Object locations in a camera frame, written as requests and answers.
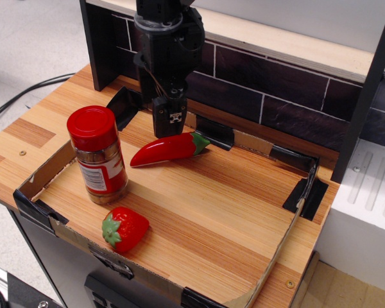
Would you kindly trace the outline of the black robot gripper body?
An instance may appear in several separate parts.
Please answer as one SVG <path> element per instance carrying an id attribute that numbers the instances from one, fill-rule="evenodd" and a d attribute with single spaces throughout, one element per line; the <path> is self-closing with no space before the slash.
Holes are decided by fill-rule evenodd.
<path id="1" fill-rule="evenodd" d="M 205 30 L 200 15 L 177 15 L 158 22 L 140 15 L 135 26 L 141 32 L 138 69 L 145 104 L 162 99 L 171 111 L 186 110 L 186 78 L 200 64 Z"/>

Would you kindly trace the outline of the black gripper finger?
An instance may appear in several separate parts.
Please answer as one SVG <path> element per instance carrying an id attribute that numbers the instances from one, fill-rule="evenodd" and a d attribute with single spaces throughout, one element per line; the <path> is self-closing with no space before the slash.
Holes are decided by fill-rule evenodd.
<path id="1" fill-rule="evenodd" d="M 153 129 L 156 138 L 180 135 L 187 116 L 187 99 L 167 99 L 160 96 L 152 100 Z"/>

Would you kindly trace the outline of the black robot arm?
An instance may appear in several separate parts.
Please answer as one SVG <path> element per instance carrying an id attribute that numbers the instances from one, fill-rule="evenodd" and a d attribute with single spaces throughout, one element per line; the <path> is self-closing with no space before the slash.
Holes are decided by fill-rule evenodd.
<path id="1" fill-rule="evenodd" d="M 179 135 L 187 116 L 187 77 L 200 64 L 205 43 L 201 15 L 191 1 L 137 1 L 134 56 L 142 99 L 153 114 L 155 137 Z"/>

